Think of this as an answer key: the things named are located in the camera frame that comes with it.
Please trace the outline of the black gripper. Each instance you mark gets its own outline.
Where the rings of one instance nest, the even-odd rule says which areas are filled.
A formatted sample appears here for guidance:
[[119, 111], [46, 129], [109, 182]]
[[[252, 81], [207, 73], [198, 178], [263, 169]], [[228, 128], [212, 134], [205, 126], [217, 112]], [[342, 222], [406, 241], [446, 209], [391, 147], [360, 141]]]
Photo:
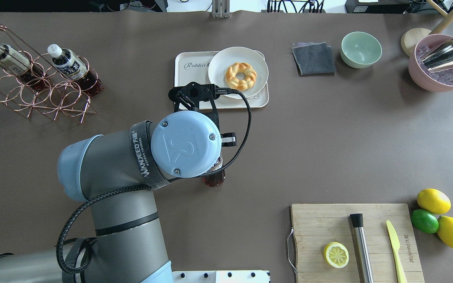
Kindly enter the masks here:
[[222, 147], [234, 147], [237, 146], [237, 133], [227, 132], [221, 134], [221, 146]]

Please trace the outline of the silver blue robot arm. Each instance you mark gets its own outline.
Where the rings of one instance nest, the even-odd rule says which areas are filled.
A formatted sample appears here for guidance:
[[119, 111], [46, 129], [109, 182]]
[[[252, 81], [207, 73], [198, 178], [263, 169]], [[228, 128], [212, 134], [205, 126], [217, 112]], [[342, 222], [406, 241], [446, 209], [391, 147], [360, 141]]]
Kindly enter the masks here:
[[54, 250], [1, 254], [0, 283], [172, 283], [153, 192], [220, 172], [221, 148], [236, 144], [216, 114], [184, 110], [68, 146], [59, 181], [83, 204]]

